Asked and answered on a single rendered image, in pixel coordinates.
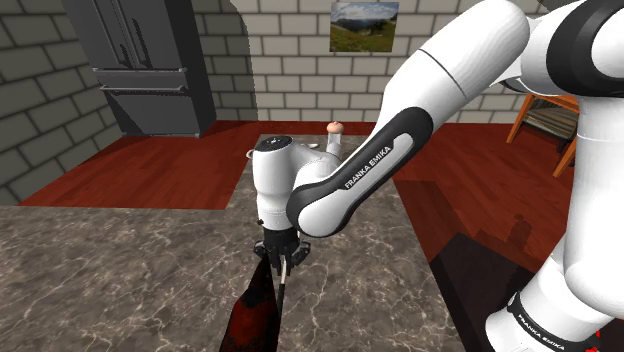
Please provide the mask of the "wooden chair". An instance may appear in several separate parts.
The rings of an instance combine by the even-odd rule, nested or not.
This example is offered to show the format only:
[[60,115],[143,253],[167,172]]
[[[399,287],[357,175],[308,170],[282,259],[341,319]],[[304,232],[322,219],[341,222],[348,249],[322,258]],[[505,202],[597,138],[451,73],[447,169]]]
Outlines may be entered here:
[[528,94],[506,142],[511,143],[523,123],[548,132],[560,139],[557,152],[567,149],[554,170],[559,177],[569,165],[574,165],[579,109],[572,96],[538,96]]

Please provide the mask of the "landscape wall picture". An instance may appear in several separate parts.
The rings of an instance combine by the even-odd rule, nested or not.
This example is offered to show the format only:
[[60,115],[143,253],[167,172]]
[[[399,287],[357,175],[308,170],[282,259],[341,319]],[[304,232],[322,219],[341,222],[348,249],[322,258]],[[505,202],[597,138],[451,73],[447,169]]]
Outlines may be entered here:
[[334,2],[330,14],[330,51],[390,53],[398,2]]

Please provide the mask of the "dark robot stand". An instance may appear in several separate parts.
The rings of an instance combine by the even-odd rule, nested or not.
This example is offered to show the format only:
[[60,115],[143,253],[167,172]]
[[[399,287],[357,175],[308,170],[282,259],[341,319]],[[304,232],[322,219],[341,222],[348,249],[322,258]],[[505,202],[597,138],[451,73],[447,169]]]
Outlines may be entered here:
[[524,267],[457,233],[430,262],[466,352],[494,352],[487,317],[504,308],[534,276]]

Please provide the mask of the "clear bottle pink cap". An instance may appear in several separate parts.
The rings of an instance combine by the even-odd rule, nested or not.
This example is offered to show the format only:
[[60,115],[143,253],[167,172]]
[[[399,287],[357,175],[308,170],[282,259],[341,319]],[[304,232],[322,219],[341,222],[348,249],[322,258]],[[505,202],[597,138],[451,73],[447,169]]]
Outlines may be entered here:
[[344,132],[344,126],[337,121],[330,122],[327,127],[327,146],[326,152],[336,157],[340,156],[341,136]]

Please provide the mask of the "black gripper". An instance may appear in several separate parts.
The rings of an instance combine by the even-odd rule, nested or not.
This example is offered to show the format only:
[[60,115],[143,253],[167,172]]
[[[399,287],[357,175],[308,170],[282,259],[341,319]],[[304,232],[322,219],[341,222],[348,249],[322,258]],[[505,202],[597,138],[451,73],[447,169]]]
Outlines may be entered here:
[[294,227],[285,230],[264,229],[264,240],[256,241],[253,247],[254,253],[261,259],[268,257],[271,261],[278,261],[285,256],[285,275],[289,276],[291,270],[299,266],[309,255],[311,244],[301,242]]

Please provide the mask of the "dark grey refrigerator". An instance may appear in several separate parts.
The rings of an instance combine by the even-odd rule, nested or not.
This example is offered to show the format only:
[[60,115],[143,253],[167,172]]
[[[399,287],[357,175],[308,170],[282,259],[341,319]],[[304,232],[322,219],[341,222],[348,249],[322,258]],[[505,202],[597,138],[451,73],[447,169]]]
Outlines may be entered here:
[[125,136],[200,137],[216,120],[191,0],[62,0]]

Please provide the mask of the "dark red black long object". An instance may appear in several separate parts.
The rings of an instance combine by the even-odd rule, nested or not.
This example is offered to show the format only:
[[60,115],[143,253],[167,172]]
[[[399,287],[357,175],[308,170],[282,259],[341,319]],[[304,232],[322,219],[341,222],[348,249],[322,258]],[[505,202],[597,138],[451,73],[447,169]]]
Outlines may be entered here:
[[267,255],[235,302],[219,352],[276,352],[281,314]]

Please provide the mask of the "thin black white stick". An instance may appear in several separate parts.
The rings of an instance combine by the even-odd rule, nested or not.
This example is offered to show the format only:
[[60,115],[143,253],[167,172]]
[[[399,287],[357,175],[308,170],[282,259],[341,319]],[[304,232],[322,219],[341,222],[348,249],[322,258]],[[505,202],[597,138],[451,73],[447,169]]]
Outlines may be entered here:
[[288,274],[288,271],[287,271],[288,266],[287,266],[286,257],[284,255],[282,255],[280,259],[281,259],[281,273],[280,273],[280,283],[278,287],[276,303],[277,303],[277,311],[278,311],[280,323],[281,323],[281,317],[283,314],[283,302],[284,302],[284,296],[285,296],[286,278]]

